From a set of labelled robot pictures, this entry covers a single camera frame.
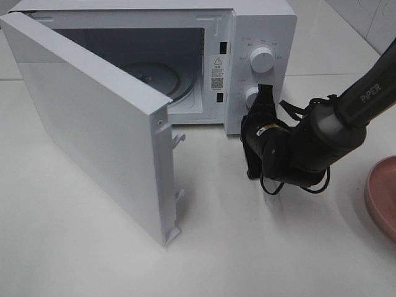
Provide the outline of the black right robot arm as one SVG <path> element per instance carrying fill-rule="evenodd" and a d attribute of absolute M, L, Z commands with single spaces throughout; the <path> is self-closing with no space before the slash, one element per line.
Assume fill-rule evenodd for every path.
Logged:
<path fill-rule="evenodd" d="M 395 43 L 373 67 L 341 95 L 313 98 L 305 108 L 282 100 L 280 106 L 297 121 L 294 127 L 278 119 L 273 87 L 260 84 L 241 121 L 241 141 L 249 179 L 271 179 L 312 192 L 311 186 L 330 181 L 330 167 L 366 138 L 372 119 L 395 104 Z"/>

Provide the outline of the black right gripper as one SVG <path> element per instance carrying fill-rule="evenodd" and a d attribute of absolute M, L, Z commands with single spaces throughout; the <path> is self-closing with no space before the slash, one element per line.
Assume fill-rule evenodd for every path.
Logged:
<path fill-rule="evenodd" d="M 290 128 L 277 118 L 273 99 L 273 85 L 259 84 L 258 93 L 247 115 L 241 122 L 241 141 L 247 164 L 247 177 L 259 179 L 262 173 L 263 149 L 266 140 L 263 133 L 269 129 L 289 131 Z"/>

